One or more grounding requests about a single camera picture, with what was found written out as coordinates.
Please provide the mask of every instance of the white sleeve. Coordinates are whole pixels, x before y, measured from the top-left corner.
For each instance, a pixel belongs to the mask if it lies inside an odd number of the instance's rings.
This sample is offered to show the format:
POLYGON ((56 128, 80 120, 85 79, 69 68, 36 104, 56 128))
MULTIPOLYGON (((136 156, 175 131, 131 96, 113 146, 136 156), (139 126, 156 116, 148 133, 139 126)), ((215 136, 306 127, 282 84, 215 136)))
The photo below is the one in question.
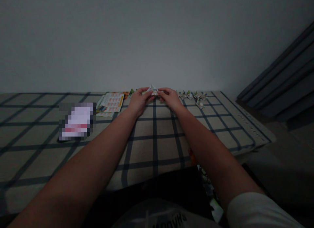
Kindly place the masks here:
POLYGON ((248 192, 235 197, 227 209, 231 228, 303 227, 266 195, 248 192))

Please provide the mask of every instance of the curtain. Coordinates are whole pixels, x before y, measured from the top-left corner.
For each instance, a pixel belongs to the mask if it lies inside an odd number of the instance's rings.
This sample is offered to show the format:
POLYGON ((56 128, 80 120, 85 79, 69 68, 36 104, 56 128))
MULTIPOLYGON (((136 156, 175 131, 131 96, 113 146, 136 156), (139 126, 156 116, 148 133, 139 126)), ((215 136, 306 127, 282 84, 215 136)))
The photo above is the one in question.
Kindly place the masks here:
POLYGON ((314 22, 237 97, 287 121, 314 106, 314 22))

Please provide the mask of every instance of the forearm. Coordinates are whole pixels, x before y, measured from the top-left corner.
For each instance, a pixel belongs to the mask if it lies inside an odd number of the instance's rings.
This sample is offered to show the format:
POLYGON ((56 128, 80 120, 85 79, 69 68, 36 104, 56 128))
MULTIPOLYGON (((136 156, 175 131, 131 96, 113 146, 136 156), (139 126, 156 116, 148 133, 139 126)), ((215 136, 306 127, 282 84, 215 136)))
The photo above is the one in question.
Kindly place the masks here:
POLYGON ((11 226, 25 220, 32 227, 80 225, 114 173, 135 121, 128 109, 121 113, 53 176, 11 226))
POLYGON ((263 193, 225 145, 186 108, 179 108, 176 114, 193 153, 213 183, 224 209, 241 193, 263 193))

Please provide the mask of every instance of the left hand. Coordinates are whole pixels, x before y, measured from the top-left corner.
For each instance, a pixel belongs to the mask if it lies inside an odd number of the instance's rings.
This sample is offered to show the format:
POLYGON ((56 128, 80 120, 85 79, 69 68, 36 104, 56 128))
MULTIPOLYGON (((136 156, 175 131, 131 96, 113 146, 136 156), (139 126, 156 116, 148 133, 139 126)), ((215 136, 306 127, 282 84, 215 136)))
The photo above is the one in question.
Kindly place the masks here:
POLYGON ((149 87, 140 88, 132 94, 131 102, 128 106, 128 109, 132 113, 134 113, 136 117, 141 116, 144 112, 145 105, 155 98, 155 96, 151 96, 153 91, 149 91, 145 93, 144 95, 142 95, 142 92, 146 91, 148 88, 149 87))

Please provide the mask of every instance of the checkered tablecloth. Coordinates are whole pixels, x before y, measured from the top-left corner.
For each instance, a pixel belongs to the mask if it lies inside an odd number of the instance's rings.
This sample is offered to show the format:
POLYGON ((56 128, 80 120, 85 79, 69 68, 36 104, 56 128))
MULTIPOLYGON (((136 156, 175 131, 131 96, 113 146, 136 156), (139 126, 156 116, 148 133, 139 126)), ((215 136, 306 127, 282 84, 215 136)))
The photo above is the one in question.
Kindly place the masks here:
MULTIPOLYGON (((86 140, 57 143, 59 103, 97 102, 104 93, 18 93, 0 95, 0 215, 20 212, 51 176, 106 128, 112 118, 97 117, 86 140)), ((222 92, 207 92, 205 108, 184 106, 234 154, 275 141, 274 135, 222 92)), ((189 167, 189 145, 175 114, 158 100, 137 120, 106 190, 121 189, 168 171, 189 167)))

